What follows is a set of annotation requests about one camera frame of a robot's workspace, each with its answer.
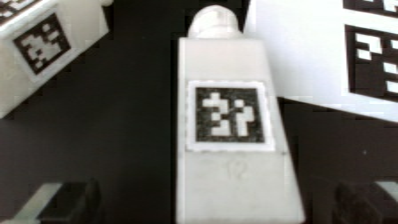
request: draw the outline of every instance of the black and white square marker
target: black and white square marker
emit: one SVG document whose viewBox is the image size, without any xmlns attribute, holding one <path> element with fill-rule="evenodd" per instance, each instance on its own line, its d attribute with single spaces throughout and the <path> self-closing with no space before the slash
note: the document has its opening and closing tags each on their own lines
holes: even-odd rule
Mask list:
<svg viewBox="0 0 398 224">
<path fill-rule="evenodd" d="M 0 0 L 0 26 L 41 0 Z"/>
<path fill-rule="evenodd" d="M 71 49 L 55 13 L 14 39 L 14 44 L 37 75 Z"/>
<path fill-rule="evenodd" d="M 398 34 L 348 26 L 350 92 L 398 102 Z"/>
<path fill-rule="evenodd" d="M 196 89 L 196 139 L 199 142 L 265 142 L 258 90 Z"/>
<path fill-rule="evenodd" d="M 190 150 L 270 150 L 270 112 L 259 82 L 192 81 L 187 105 Z"/>
<path fill-rule="evenodd" d="M 343 0 L 345 8 L 398 18 L 396 0 Z"/>
</svg>

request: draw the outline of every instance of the white cylindrical tip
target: white cylindrical tip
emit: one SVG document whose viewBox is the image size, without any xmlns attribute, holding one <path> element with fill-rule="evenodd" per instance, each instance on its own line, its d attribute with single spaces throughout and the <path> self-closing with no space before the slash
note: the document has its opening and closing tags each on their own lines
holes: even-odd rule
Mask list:
<svg viewBox="0 0 398 224">
<path fill-rule="evenodd" d="M 114 0 L 100 0 L 101 6 L 110 6 L 114 3 Z"/>
<path fill-rule="evenodd" d="M 213 5 L 197 12 L 188 37 L 215 39 L 242 37 L 236 16 L 228 8 Z"/>
</svg>

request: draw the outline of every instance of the black surface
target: black surface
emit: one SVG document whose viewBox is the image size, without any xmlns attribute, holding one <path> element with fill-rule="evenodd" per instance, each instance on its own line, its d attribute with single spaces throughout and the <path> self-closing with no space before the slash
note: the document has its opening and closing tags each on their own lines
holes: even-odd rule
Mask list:
<svg viewBox="0 0 398 224">
<path fill-rule="evenodd" d="M 219 3 L 242 24 L 247 2 Z M 176 46 L 208 4 L 116 0 L 114 33 L 0 120 L 0 219 L 45 182 L 96 178 L 107 223 L 172 223 Z M 339 180 L 398 176 L 398 126 L 291 101 L 281 112 L 307 218 L 331 224 Z"/>
</svg>

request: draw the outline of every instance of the white box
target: white box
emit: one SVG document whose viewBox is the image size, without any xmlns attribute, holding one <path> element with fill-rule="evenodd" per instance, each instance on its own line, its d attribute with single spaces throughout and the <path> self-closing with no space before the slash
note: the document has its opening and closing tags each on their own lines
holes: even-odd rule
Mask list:
<svg viewBox="0 0 398 224">
<path fill-rule="evenodd" d="M 0 0 L 0 118 L 108 32 L 98 0 Z"/>
<path fill-rule="evenodd" d="M 398 121 L 396 1 L 252 0 L 245 35 L 261 38 L 277 95 Z"/>
</svg>

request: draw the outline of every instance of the white rectangular object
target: white rectangular object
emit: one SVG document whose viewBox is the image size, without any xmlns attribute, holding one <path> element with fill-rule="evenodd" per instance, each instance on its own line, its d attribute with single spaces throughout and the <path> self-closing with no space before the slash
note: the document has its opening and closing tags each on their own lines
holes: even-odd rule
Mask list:
<svg viewBox="0 0 398 224">
<path fill-rule="evenodd" d="M 178 223 L 300 223 L 261 41 L 180 39 L 178 95 Z"/>
<path fill-rule="evenodd" d="M 101 1 L 0 0 L 0 118 L 108 32 Z"/>
<path fill-rule="evenodd" d="M 261 38 L 277 95 L 398 121 L 396 1 L 252 0 L 245 35 Z"/>
</svg>

